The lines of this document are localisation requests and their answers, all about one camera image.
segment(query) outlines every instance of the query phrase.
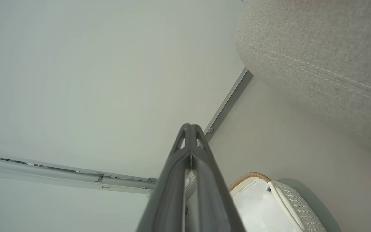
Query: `sofa cushion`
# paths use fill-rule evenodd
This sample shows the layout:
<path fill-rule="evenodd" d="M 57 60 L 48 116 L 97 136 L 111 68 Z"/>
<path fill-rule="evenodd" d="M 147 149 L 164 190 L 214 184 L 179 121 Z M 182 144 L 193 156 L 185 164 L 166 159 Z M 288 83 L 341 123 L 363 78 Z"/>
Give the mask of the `sofa cushion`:
<path fill-rule="evenodd" d="M 371 0 L 245 0 L 235 40 L 255 78 L 371 148 Z"/>

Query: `white woven basket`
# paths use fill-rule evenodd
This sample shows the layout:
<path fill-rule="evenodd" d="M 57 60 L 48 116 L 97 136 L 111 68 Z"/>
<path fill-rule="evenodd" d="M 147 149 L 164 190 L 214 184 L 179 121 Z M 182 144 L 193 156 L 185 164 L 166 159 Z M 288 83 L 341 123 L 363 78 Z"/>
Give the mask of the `white woven basket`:
<path fill-rule="evenodd" d="M 267 182 L 274 198 L 297 232 L 326 232 L 316 214 L 297 191 L 285 184 L 272 181 L 261 173 L 246 173 L 236 180 L 228 188 L 231 196 L 239 194 L 256 179 Z"/>

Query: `white container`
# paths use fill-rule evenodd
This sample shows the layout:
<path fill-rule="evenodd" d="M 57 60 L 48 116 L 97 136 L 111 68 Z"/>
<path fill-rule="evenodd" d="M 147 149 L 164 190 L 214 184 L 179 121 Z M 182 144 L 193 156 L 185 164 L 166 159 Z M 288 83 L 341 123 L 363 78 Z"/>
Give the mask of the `white container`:
<path fill-rule="evenodd" d="M 261 173 L 246 173 L 229 192 L 247 232 L 326 232 L 297 191 Z"/>

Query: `white ceiling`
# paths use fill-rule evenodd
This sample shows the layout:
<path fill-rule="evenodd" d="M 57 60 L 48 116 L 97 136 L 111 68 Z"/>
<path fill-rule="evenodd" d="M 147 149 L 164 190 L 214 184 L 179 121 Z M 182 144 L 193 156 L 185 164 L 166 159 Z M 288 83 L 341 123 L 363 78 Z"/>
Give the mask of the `white ceiling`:
<path fill-rule="evenodd" d="M 0 178 L 0 232 L 133 232 L 145 194 Z"/>
<path fill-rule="evenodd" d="M 0 1 L 0 157 L 158 177 L 243 70 L 237 0 Z"/>

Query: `basket handle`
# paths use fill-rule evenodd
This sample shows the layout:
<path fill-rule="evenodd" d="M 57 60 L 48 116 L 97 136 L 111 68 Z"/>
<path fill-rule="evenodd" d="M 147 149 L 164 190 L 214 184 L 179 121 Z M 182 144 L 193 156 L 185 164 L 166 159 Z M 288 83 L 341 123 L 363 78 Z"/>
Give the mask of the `basket handle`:
<path fill-rule="evenodd" d="M 291 224 L 294 226 L 294 229 L 296 229 L 297 232 L 304 232 L 305 228 L 303 223 L 298 223 L 296 221 L 296 219 L 290 213 L 289 209 L 286 207 L 286 204 L 284 204 L 283 200 L 281 199 L 281 195 L 283 195 L 283 193 L 278 188 L 278 186 L 275 186 L 272 181 L 267 182 L 267 184 L 270 187 L 271 193 L 273 194 L 274 198 L 277 200 L 277 203 L 280 205 L 281 209 L 289 218 Z"/>
<path fill-rule="evenodd" d="M 273 181 L 268 178 L 266 175 L 261 173 L 246 173 L 242 177 L 240 177 L 238 180 L 236 180 L 234 183 L 230 185 L 228 188 L 229 191 L 232 191 L 233 188 L 235 188 L 237 185 L 239 185 L 241 182 L 243 182 L 245 179 L 249 177 L 258 177 L 263 179 L 267 182 L 268 186 L 270 187 L 271 193 L 273 194 L 274 198 L 277 200 L 277 203 L 279 204 L 280 208 L 283 210 L 284 214 L 287 216 L 291 224 L 294 226 L 294 229 L 297 232 L 305 232 L 305 227 L 302 222 L 298 223 L 296 219 L 293 217 L 293 215 L 290 213 L 289 209 L 286 207 L 286 204 L 284 204 L 283 200 L 281 199 L 281 196 L 284 197 L 283 192 L 278 188 L 278 186 L 275 186 Z"/>

